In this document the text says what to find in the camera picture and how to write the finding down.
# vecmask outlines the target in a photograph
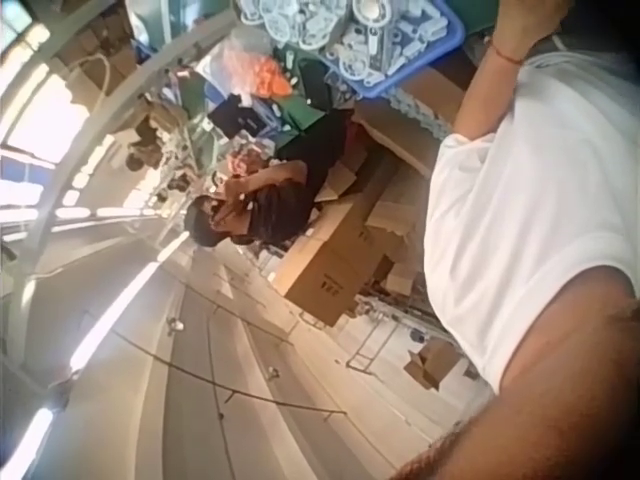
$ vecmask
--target sleeve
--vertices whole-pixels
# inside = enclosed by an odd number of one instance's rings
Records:
[[[464,206],[494,138],[492,133],[471,141],[453,134],[442,141],[431,177],[427,223]]]

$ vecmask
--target man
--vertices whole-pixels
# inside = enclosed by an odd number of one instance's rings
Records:
[[[638,478],[640,90],[608,57],[523,66],[568,7],[501,0],[442,143],[429,296],[498,395],[396,480]]]

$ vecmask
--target green object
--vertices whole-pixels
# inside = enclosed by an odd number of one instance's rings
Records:
[[[499,0],[446,0],[462,20],[467,35],[492,28],[498,17]]]

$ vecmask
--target blue plastic crate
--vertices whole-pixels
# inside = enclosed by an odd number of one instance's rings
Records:
[[[352,81],[344,79],[353,89],[358,92],[359,95],[365,98],[376,98],[383,95],[389,89],[398,87],[404,80],[409,78],[414,73],[420,71],[423,67],[435,62],[440,57],[443,57],[447,53],[451,52],[458,48],[464,42],[465,38],[465,29],[462,21],[458,18],[458,16],[453,13],[453,11],[449,8],[445,0],[432,0],[434,6],[440,10],[443,16],[447,17],[449,20],[447,34],[436,40],[435,42],[429,44],[427,48],[420,53],[413,60],[408,62],[406,65],[401,67],[397,72],[393,75],[386,77],[379,83],[371,87],[367,87],[364,85],[363,81]],[[427,17],[427,14],[423,14],[422,19],[414,20],[406,17],[402,17],[403,20],[408,21],[409,23],[415,24],[419,26],[424,22],[424,19]],[[406,34],[402,34],[402,39],[399,43],[400,46],[405,47],[411,41],[410,37]],[[337,60],[331,61],[327,59],[324,55],[321,56],[322,60],[334,71],[340,74],[340,69],[338,67]]]

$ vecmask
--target hand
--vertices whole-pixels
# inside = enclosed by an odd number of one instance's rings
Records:
[[[241,178],[229,178],[222,186],[222,191],[227,202],[234,203],[242,199],[244,192],[244,182]]]
[[[500,0],[494,45],[524,60],[531,47],[556,31],[572,4],[573,0]]]

